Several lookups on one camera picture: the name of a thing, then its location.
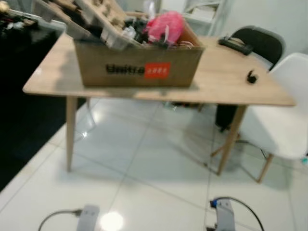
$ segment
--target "white tile floor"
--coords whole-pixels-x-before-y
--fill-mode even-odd
[[[0,230],[34,231],[50,212],[98,205],[116,211],[124,231],[205,231],[216,214],[209,200],[233,196],[259,215],[266,231],[308,230],[308,168],[276,158],[264,182],[258,148],[238,144],[222,176],[211,151],[225,134],[214,126],[214,106],[201,113],[173,111],[160,102],[92,99],[91,124],[83,106],[76,133],[73,171],[65,170],[65,126],[33,157],[0,194]],[[232,204],[237,231],[258,231],[254,217]],[[77,219],[50,219],[44,231],[76,230]]]

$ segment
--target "cardboard box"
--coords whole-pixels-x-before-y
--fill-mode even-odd
[[[193,46],[115,51],[100,43],[74,43],[85,86],[189,87],[205,48],[187,24],[181,41]]]

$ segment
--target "black chair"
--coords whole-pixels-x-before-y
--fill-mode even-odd
[[[271,62],[269,71],[280,60],[284,50],[284,40],[280,35],[255,26],[245,26],[236,31],[232,38],[240,39],[244,44],[251,45],[253,52]],[[233,121],[237,106],[219,104],[216,111],[215,124],[223,132]]]

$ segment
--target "white plastic chair seat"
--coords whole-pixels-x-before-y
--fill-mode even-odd
[[[298,107],[250,106],[240,135],[273,155],[300,159],[307,153],[308,116]]]

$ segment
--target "pink bag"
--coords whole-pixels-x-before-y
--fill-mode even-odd
[[[149,41],[159,41],[162,34],[165,34],[165,42],[173,45],[179,39],[183,31],[184,21],[182,15],[176,11],[169,11],[162,14],[147,24]]]

